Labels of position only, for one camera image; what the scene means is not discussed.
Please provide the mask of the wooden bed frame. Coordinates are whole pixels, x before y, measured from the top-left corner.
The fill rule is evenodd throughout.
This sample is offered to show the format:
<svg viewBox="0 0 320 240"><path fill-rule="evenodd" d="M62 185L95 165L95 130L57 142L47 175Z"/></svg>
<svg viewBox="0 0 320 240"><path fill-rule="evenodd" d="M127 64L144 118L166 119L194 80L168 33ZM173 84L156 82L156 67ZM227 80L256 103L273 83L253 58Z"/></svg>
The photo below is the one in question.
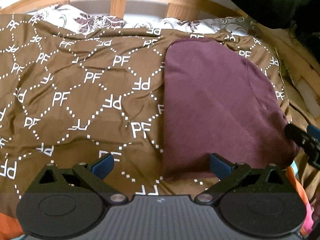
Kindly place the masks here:
<svg viewBox="0 0 320 240"><path fill-rule="evenodd" d="M1 13L28 13L54 4L81 5L91 13L107 13L127 21L150 21L174 17L180 20L242 16L246 14L230 0L1 0ZM291 78L313 118L319 120L319 63L295 37L295 29L270 29L254 23L255 33L275 46L280 55L297 55Z"/></svg>

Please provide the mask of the brown PF patterned blanket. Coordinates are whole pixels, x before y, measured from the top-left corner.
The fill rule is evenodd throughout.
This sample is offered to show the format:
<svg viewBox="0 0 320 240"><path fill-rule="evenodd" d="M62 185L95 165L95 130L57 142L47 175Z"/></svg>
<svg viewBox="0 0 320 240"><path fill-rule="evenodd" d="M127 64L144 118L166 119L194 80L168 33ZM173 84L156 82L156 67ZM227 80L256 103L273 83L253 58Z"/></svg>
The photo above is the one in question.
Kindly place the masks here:
<svg viewBox="0 0 320 240"><path fill-rule="evenodd" d="M78 35L30 15L1 16L1 219L47 163L60 168L114 156L107 183L129 195L196 195L216 183L165 179L164 70L169 46L211 39L271 82L287 123L318 125L277 49L227 31L100 29Z"/></svg>

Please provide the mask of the white floral bed sheet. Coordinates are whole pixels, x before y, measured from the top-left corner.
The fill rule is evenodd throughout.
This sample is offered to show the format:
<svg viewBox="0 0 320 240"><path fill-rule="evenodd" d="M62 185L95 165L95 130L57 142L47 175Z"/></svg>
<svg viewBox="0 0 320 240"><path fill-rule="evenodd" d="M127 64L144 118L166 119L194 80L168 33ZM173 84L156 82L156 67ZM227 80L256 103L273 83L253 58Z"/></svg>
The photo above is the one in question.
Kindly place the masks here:
<svg viewBox="0 0 320 240"><path fill-rule="evenodd" d="M89 34L107 28L148 28L175 29L186 33L215 34L226 30L232 35L248 36L253 34L254 22L244 17L210 18L204 20L181 21L176 18L162 18L154 21L125 21L113 15L89 15L72 5L52 5L30 12L33 20L41 20L57 27L68 29L76 34Z"/></svg>

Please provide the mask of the colourful striped blanket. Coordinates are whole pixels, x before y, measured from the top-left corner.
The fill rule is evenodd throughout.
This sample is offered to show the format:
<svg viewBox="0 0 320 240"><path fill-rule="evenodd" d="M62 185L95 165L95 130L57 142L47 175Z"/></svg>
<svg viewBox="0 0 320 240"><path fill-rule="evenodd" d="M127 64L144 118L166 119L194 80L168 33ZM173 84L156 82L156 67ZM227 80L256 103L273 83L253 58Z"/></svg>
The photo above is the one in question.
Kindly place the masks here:
<svg viewBox="0 0 320 240"><path fill-rule="evenodd" d="M306 207L274 165L242 164L196 197L135 195L90 166L46 166L18 202L25 239L299 239Z"/></svg>

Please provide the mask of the black jacket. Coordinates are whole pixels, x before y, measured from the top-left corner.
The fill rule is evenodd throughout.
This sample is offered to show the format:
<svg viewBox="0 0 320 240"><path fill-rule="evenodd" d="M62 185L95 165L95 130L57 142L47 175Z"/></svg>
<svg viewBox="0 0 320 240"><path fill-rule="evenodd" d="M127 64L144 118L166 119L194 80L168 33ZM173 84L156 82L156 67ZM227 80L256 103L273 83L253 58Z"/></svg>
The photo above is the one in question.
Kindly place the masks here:
<svg viewBox="0 0 320 240"><path fill-rule="evenodd" d="M319 61L319 0L231 0L248 16L270 29L289 29Z"/></svg>

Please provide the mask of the maroon long sleeve shirt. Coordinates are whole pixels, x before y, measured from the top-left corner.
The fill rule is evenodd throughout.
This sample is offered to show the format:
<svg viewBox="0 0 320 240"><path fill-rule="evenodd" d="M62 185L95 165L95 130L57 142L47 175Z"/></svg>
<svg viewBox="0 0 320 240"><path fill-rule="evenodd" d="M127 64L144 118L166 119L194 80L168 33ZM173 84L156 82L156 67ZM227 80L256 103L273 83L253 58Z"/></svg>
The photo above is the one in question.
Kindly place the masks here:
<svg viewBox="0 0 320 240"><path fill-rule="evenodd" d="M163 117L165 179L209 177L212 153L253 168L286 168L298 153L269 79L211 39L169 46Z"/></svg>

